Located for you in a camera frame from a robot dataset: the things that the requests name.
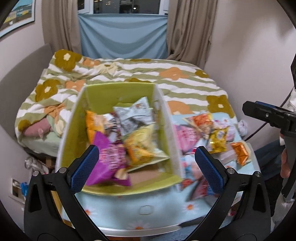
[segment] headboard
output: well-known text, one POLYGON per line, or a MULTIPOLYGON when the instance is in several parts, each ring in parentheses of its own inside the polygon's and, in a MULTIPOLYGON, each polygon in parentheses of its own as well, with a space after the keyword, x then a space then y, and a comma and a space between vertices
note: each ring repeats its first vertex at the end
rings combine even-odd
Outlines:
POLYGON ((36 87, 42 71, 48 68, 52 56, 50 45, 46 44, 24 58, 0 80, 0 125, 14 140, 17 140, 15 135, 17 112, 36 87))

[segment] beige curtain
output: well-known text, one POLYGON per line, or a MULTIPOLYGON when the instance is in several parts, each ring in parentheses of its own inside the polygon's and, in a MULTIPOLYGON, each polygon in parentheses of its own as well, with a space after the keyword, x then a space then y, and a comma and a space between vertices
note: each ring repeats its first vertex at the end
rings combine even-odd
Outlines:
POLYGON ((168 59, 204 68, 218 0, 170 0, 168 59))
POLYGON ((81 54, 77 0, 42 0, 42 27, 44 41, 54 52, 81 54))

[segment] window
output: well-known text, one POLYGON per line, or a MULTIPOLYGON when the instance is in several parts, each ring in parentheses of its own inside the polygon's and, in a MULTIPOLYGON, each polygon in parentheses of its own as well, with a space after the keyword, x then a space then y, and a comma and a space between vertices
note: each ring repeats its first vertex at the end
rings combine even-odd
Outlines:
POLYGON ((78 0, 80 13, 168 14, 169 0, 78 0))

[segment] curtain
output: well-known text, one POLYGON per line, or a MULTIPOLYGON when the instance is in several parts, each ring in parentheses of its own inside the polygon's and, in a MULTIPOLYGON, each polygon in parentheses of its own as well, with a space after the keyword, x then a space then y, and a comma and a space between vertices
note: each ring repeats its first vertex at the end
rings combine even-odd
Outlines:
POLYGON ((218 0, 170 0, 168 59, 204 68, 218 0))
POLYGON ((44 42, 81 54, 77 0, 43 0, 41 11, 44 42))
POLYGON ((83 56, 166 59, 167 16, 79 14, 83 56))

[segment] blue gripper pad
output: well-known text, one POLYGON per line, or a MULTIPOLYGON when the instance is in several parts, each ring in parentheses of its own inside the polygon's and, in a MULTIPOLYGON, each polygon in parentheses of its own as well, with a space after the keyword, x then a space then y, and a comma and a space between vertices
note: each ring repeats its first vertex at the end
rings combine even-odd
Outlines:
POLYGON ((214 159, 203 146, 196 148, 194 157, 213 192, 221 195, 227 182, 226 169, 223 164, 214 159))
POLYGON ((99 149, 95 145, 90 145, 87 150, 76 158, 69 166, 67 182, 72 193, 80 192, 86 183, 90 173, 99 160, 99 149))

